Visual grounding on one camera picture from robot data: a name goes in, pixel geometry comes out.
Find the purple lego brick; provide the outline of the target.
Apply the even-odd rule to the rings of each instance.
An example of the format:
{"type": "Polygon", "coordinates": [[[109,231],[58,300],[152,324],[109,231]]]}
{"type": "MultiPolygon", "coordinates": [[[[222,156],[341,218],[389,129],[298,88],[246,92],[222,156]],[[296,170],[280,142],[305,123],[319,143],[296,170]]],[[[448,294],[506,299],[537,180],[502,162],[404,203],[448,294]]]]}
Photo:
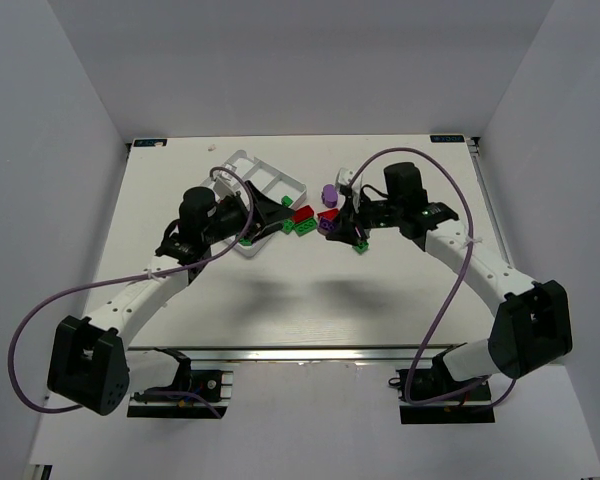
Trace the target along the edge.
{"type": "Polygon", "coordinates": [[[326,217],[321,217],[318,224],[318,231],[326,236],[329,233],[333,232],[335,229],[335,224],[326,217]]]}

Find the purple rounded lego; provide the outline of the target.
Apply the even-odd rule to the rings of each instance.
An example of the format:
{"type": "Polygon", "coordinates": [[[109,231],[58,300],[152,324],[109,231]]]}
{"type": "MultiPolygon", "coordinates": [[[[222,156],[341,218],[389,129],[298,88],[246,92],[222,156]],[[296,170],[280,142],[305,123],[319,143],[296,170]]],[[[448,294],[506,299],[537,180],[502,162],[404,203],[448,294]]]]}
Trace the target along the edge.
{"type": "Polygon", "coordinates": [[[329,209],[336,208],[339,201],[339,193],[333,184],[326,184],[321,192],[322,203],[329,209]]]}

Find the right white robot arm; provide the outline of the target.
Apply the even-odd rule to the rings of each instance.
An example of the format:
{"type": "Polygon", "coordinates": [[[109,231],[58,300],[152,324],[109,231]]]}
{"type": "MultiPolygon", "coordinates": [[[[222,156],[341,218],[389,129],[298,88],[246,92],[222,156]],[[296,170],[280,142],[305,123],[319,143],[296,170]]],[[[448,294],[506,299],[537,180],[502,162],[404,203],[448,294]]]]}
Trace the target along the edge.
{"type": "Polygon", "coordinates": [[[568,296],[558,282],[539,283],[480,245],[451,208],[429,201],[413,163],[386,167],[384,178],[385,196],[372,200],[353,171],[339,170],[335,185],[345,202],[327,238],[359,247],[371,230],[397,228],[485,303],[494,316],[488,338],[441,354],[442,378],[460,383],[501,373],[519,379],[572,351],[568,296]]]}

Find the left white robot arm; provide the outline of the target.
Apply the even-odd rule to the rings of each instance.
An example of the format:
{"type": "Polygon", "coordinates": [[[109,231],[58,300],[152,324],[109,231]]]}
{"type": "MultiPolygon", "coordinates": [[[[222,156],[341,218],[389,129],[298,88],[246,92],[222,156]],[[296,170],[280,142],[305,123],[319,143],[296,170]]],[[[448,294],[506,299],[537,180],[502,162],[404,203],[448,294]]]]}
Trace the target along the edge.
{"type": "Polygon", "coordinates": [[[222,199],[208,187],[187,190],[146,273],[102,307],[81,319],[68,316],[58,325],[48,388],[100,415],[113,412],[128,394],[149,401],[196,397],[191,362],[184,354],[169,348],[132,352],[131,341],[202,273],[213,245],[229,238],[256,242],[281,230],[293,214],[251,182],[244,192],[222,199]]]}

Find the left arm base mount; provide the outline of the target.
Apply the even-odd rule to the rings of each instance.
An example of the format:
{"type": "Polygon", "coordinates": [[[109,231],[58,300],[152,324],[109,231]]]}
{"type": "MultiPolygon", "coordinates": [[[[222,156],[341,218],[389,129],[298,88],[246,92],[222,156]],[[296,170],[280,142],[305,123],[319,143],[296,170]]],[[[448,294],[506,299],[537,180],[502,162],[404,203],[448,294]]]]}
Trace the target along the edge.
{"type": "Polygon", "coordinates": [[[127,416],[220,420],[232,397],[234,372],[206,366],[173,349],[132,351],[127,416]]]}

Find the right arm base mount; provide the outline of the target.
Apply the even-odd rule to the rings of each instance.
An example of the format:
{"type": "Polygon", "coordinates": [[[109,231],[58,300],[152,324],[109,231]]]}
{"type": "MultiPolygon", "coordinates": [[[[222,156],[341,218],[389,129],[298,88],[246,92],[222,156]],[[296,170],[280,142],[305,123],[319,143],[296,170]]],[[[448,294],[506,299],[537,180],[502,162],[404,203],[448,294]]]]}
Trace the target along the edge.
{"type": "Polygon", "coordinates": [[[398,393],[400,421],[403,425],[492,424],[491,389],[486,379],[473,389],[476,379],[455,381],[446,371],[442,353],[429,366],[414,371],[407,388],[409,368],[399,369],[387,384],[398,393]]]}

